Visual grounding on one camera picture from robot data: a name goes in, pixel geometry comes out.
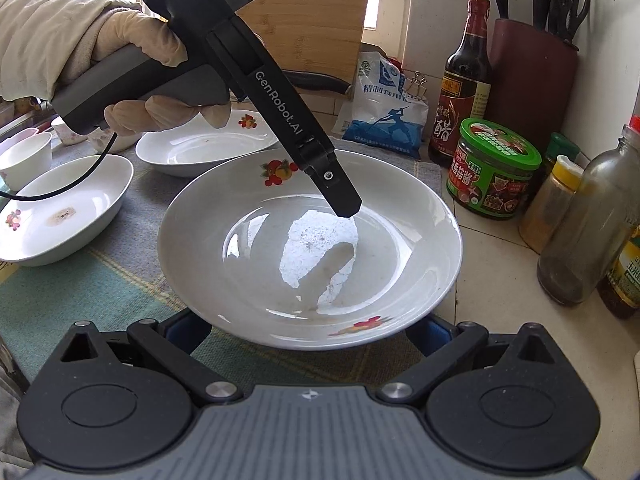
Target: salt bag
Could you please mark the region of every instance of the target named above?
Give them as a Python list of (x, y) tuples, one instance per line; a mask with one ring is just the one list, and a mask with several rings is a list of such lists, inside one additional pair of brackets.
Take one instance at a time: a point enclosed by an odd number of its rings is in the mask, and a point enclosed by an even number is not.
[(420, 158), (429, 105), (404, 91), (404, 74), (377, 52), (361, 52), (351, 124), (343, 139)]

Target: latex glove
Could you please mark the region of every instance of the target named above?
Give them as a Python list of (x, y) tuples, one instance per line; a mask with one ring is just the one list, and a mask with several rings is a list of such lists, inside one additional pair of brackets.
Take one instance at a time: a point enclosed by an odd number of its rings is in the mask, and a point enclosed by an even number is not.
[[(138, 10), (121, 10), (107, 19), (98, 34), (92, 59), (101, 61), (129, 43), (166, 66), (178, 66), (187, 60), (187, 50), (166, 24)], [(231, 103), (191, 107), (171, 97), (153, 96), (146, 102), (110, 105), (104, 118), (117, 134), (127, 136), (176, 128), (198, 113), (214, 128), (221, 128), (229, 120)]]

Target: green lid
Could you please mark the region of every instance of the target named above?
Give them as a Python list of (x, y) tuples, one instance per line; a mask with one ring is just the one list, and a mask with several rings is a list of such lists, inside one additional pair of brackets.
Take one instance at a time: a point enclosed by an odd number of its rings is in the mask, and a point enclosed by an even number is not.
[(571, 162), (575, 162), (575, 157), (580, 153), (580, 148), (567, 139), (564, 135), (551, 134), (551, 140), (546, 147), (545, 158), (554, 163), (558, 155), (564, 155)]
[(460, 134), (476, 149), (519, 170), (535, 171), (542, 163), (533, 144), (500, 124), (469, 118), (460, 124)]

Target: spice jar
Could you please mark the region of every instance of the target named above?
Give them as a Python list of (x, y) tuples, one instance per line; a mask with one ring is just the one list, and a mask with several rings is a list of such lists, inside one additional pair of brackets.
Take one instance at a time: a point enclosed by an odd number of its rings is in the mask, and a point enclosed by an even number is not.
[(551, 170), (556, 164), (558, 155), (566, 155), (571, 162), (575, 162), (579, 153), (580, 148), (564, 135), (552, 133), (549, 145), (546, 147), (546, 152), (542, 156), (542, 164), (531, 177), (531, 181), (529, 182), (529, 188), (527, 189), (527, 204), (533, 202), (533, 199), (540, 190), (543, 182), (551, 174)]
[(538, 254), (566, 213), (569, 201), (580, 186), (583, 171), (566, 156), (558, 155), (551, 174), (523, 216), (518, 227), (520, 236)]
[(511, 218), (541, 161), (538, 150), (508, 128), (482, 119), (465, 119), (449, 168), (447, 190), (474, 213)]

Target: stain on plate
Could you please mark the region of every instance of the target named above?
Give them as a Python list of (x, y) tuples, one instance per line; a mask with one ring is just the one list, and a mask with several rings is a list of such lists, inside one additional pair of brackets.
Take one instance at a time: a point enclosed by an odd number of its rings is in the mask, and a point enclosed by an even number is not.
[(75, 209), (73, 209), (72, 207), (65, 207), (64, 209), (61, 209), (57, 213), (53, 213), (53, 215), (51, 215), (47, 219), (47, 225), (50, 227), (55, 227), (57, 225), (62, 224), (62, 222), (64, 222), (65, 220), (68, 220), (75, 214), (76, 214)]

